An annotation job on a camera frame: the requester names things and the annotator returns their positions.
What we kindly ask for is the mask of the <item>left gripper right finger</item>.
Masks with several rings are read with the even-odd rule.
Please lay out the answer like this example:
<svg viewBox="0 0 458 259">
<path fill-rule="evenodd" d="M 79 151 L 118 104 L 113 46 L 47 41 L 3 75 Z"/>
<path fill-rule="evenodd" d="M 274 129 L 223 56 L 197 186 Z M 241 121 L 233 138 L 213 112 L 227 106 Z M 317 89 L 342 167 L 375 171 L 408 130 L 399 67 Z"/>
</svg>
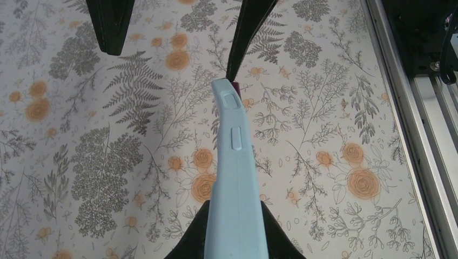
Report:
<svg viewBox="0 0 458 259">
<path fill-rule="evenodd" d="M 293 245 L 273 214 L 261 201 L 269 259 L 306 259 Z"/>
</svg>

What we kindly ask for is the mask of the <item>light blue phone case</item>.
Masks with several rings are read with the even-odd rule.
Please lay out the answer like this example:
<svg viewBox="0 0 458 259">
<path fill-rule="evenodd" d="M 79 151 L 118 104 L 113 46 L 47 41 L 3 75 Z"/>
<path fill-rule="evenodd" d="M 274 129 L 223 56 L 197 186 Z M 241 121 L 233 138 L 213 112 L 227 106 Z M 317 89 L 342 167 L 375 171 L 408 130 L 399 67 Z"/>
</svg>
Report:
<svg viewBox="0 0 458 259">
<path fill-rule="evenodd" d="M 214 80 L 211 86 L 220 125 L 204 257 L 268 258 L 249 120 L 228 79 Z"/>
</svg>

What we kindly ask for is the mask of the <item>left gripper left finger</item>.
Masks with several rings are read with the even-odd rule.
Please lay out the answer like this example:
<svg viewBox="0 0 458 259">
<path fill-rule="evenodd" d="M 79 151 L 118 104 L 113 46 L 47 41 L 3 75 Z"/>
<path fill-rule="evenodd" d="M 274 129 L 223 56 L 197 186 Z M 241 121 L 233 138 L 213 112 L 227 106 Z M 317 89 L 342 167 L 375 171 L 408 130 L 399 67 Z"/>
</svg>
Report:
<svg viewBox="0 0 458 259">
<path fill-rule="evenodd" d="M 210 200 L 203 203 L 188 229 L 165 259 L 203 259 Z"/>
</svg>

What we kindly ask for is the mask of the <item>magenta smartphone black screen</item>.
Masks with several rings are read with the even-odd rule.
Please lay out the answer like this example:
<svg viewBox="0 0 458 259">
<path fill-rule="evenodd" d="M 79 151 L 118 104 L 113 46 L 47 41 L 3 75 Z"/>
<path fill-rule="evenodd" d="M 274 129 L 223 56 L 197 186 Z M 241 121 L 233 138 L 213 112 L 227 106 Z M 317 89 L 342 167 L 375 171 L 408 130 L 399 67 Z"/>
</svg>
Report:
<svg viewBox="0 0 458 259">
<path fill-rule="evenodd" d="M 237 95 L 239 96 L 239 98 L 241 98 L 241 92 L 240 92 L 239 83 L 236 82 L 236 81 L 233 81 L 231 84 L 232 84 L 233 88 L 235 89 L 235 91 L 236 91 Z"/>
</svg>

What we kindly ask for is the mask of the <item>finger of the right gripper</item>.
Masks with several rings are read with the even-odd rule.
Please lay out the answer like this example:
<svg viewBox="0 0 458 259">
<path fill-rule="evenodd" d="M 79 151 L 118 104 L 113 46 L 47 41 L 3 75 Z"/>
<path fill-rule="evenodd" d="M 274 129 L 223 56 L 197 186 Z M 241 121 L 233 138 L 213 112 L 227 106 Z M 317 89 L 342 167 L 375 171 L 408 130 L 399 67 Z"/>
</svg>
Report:
<svg viewBox="0 0 458 259">
<path fill-rule="evenodd" d="M 134 0 L 86 0 L 99 48 L 120 56 L 125 43 Z"/>
<path fill-rule="evenodd" d="M 276 0 L 243 0 L 228 55 L 226 79 L 234 81 L 255 34 L 272 12 Z"/>
</svg>

